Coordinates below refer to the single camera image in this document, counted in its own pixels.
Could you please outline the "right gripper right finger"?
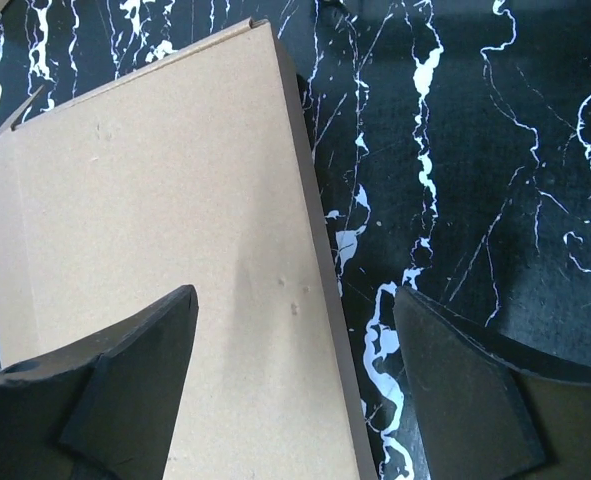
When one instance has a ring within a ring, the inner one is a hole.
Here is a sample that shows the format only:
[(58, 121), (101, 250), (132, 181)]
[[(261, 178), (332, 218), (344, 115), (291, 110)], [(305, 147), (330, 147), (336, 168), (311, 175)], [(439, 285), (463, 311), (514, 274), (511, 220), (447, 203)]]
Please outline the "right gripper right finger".
[(401, 287), (394, 318), (434, 479), (591, 479), (591, 367)]

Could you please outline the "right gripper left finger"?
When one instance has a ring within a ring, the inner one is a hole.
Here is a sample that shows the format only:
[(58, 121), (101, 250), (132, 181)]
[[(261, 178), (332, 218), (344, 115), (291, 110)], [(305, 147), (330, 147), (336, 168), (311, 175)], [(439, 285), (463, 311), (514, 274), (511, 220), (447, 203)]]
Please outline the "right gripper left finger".
[(160, 479), (191, 358), (198, 297), (137, 314), (0, 371), (0, 479)]

